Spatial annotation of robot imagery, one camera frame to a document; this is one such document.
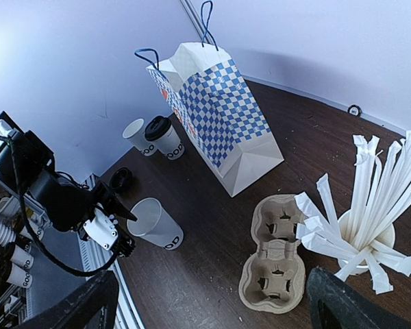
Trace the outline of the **black plastic cup lid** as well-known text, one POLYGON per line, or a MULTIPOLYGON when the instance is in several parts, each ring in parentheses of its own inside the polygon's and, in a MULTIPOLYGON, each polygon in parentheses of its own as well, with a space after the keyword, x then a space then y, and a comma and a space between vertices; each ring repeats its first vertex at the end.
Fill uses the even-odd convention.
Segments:
POLYGON ((168 117, 156 116, 145 128, 145 139, 153 142, 164 136, 171 128, 172 123, 168 117))

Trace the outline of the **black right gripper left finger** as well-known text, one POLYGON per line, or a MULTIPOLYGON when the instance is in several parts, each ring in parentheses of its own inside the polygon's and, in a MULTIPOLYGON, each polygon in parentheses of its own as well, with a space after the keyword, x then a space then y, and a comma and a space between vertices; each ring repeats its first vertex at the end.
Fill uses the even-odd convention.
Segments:
POLYGON ((104 270, 67 295, 55 306, 19 324, 17 328, 85 328, 102 313, 100 328, 113 328, 119 284, 113 271, 104 270))

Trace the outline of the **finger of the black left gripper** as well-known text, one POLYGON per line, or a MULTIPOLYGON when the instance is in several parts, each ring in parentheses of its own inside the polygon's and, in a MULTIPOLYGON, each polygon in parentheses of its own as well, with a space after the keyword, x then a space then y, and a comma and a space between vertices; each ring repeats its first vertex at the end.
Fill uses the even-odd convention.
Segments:
POLYGON ((131 212, 131 210, 129 210, 123 205, 123 203, 118 199, 118 197, 114 197, 113 213, 124 219, 128 219, 130 221, 137 221, 137 217, 131 212))

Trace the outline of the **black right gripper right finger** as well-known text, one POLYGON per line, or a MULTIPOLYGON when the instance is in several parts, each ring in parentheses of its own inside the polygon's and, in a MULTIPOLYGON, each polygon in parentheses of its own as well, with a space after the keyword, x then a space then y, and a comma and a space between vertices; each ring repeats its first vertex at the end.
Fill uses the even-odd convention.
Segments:
POLYGON ((313 328, 411 328, 322 267, 311 270, 306 293, 313 328))

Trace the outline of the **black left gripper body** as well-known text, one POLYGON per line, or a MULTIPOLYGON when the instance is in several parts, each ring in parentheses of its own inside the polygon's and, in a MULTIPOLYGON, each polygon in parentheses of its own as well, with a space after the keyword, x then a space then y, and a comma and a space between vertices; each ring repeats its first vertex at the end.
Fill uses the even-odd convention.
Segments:
POLYGON ((135 248, 132 235, 124 230, 119 219, 137 221, 137 217, 117 198, 103 181, 98 181, 90 191, 90 203, 77 233, 83 241, 94 241, 104 250, 120 257, 128 257, 135 248))

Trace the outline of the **white paper coffee cup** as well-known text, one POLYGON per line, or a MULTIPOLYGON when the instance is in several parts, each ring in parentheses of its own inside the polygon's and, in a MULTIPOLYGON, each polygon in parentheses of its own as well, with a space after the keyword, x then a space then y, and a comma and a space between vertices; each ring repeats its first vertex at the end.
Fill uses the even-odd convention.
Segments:
POLYGON ((185 151, 185 147, 174 127, 168 129, 154 144, 168 160, 177 160, 185 151))

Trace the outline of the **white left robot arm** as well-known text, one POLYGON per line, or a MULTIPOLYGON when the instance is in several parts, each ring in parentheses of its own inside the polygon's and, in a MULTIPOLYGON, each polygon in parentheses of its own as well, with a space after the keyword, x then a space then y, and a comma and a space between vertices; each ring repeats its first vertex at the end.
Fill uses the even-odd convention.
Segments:
POLYGON ((115 221, 136 217, 114 191, 101 180, 87 187, 56 171, 53 152, 6 112, 0 114, 0 180, 13 192, 36 200, 56 230, 76 231, 80 239, 93 240, 120 257, 133 252, 133 238, 115 221))

